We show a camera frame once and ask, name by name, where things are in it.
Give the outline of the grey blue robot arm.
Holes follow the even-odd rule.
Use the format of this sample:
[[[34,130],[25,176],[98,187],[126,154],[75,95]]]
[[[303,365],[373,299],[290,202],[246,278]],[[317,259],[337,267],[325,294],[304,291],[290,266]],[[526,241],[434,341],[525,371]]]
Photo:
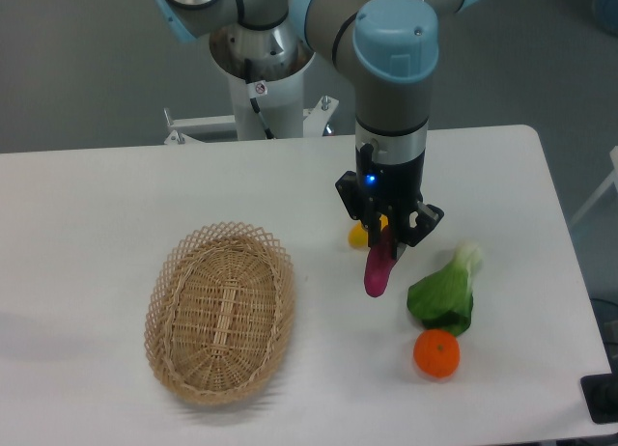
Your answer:
[[[321,57],[355,94],[356,167],[336,183],[370,247],[398,260],[440,222],[422,171],[438,19],[480,0],[154,0],[182,41],[207,38],[241,140],[297,137],[301,76]]]

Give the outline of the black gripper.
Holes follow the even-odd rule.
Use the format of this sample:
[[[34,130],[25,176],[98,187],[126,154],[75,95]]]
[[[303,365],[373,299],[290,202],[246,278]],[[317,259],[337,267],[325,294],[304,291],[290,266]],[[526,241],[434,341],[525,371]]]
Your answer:
[[[381,164],[374,161],[373,149],[365,144],[357,150],[356,169],[346,172],[335,187],[349,217],[361,221],[369,247],[379,243],[380,216],[387,217],[391,257],[398,262],[408,246],[416,246],[434,230],[444,212],[423,201],[425,155],[401,164]]]

